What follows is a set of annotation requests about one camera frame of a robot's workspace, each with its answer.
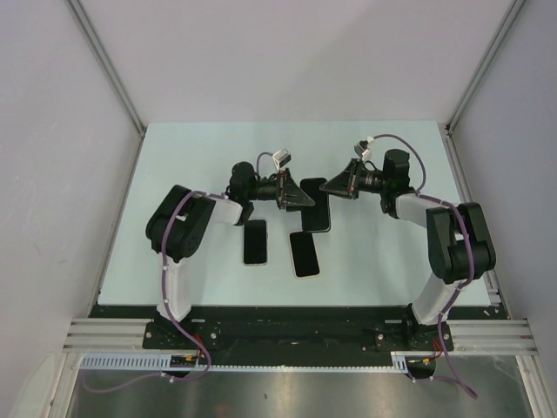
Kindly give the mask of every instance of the white tabletop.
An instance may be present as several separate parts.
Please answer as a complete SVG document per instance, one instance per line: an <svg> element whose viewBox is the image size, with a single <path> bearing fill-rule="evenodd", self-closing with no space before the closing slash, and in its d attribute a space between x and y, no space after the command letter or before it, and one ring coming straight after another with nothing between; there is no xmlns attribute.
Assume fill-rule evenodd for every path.
<svg viewBox="0 0 557 418"><path fill-rule="evenodd" d="M340 173L355 156L353 144L370 135L394 133L408 140L427 169L425 192L459 201L438 126L433 121L151 124L132 180L98 303L156 305L160 300L160 255L151 250L145 227L173 185L223 192L231 168L262 151L286 148L293 178ZM404 146L381 138L372 160ZM273 171L262 159L262 174ZM421 181L411 157L412 182ZM238 226L211 224L190 258L187 274L194 305L218 306L391 306L416 299L429 278L426 230L381 212L379 196L358 200L330 197L331 231L314 234L321 273L297 279L288 234L301 230L299 212L279 211L275 202L254 202L252 219L266 219L268 263L244 266ZM476 280L457 305L486 306L483 280Z"/></svg>

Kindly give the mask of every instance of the wall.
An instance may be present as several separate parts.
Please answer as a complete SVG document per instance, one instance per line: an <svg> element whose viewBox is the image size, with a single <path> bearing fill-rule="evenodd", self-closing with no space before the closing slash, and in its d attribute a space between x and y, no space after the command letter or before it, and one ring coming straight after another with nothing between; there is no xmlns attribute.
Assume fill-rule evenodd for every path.
<svg viewBox="0 0 557 418"><path fill-rule="evenodd" d="M482 203L497 271L517 318L530 320L557 388L557 3L529 2L457 126L457 149Z"/></svg>
<svg viewBox="0 0 557 418"><path fill-rule="evenodd" d="M511 0L84 0L148 122L446 122Z"/></svg>
<svg viewBox="0 0 557 418"><path fill-rule="evenodd" d="M61 0L0 4L0 416L84 314L138 148Z"/></svg>

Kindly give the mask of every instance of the black smartphone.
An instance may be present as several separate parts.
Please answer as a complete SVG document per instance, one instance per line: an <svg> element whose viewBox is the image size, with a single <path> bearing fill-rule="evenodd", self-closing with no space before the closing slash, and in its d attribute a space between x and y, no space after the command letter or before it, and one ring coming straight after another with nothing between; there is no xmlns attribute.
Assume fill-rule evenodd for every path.
<svg viewBox="0 0 557 418"><path fill-rule="evenodd" d="M319 274L317 253L310 233L291 233L290 250L296 277L311 277Z"/></svg>
<svg viewBox="0 0 557 418"><path fill-rule="evenodd" d="M267 222L265 220L248 220L244 224L244 264L247 266L267 264Z"/></svg>
<svg viewBox="0 0 557 418"><path fill-rule="evenodd" d="M305 233L327 233L331 230L331 211L329 209L329 195L319 190L319 186L326 183L326 179L303 179L300 188L315 200L315 206L304 206L302 212L302 231Z"/></svg>

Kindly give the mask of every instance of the reflective floor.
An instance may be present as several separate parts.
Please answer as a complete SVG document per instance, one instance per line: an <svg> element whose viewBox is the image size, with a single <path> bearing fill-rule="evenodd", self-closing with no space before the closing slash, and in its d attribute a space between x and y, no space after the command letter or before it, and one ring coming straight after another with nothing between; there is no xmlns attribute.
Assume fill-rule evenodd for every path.
<svg viewBox="0 0 557 418"><path fill-rule="evenodd" d="M69 418L92 417L532 417L513 357L455 359L477 401L450 383L412 384L402 374L215 372L200 381L172 383L159 377L112 394L109 388L138 372L82 371ZM440 361L436 375L450 375Z"/></svg>

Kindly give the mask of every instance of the phone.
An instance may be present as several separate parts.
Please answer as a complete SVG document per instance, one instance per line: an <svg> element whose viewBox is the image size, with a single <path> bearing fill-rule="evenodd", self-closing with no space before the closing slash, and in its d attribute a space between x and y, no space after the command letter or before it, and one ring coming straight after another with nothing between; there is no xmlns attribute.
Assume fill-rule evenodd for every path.
<svg viewBox="0 0 557 418"><path fill-rule="evenodd" d="M302 212L302 231L305 233L327 233L331 230L331 211L329 209L329 195L319 186L326 183L326 179L303 179L300 188L315 201L315 206L304 206Z"/></svg>
<svg viewBox="0 0 557 418"><path fill-rule="evenodd" d="M310 233L291 233L290 249L296 277L311 277L319 274L317 253Z"/></svg>
<svg viewBox="0 0 557 418"><path fill-rule="evenodd" d="M244 224L244 264L267 264L267 222L263 219L248 220Z"/></svg>

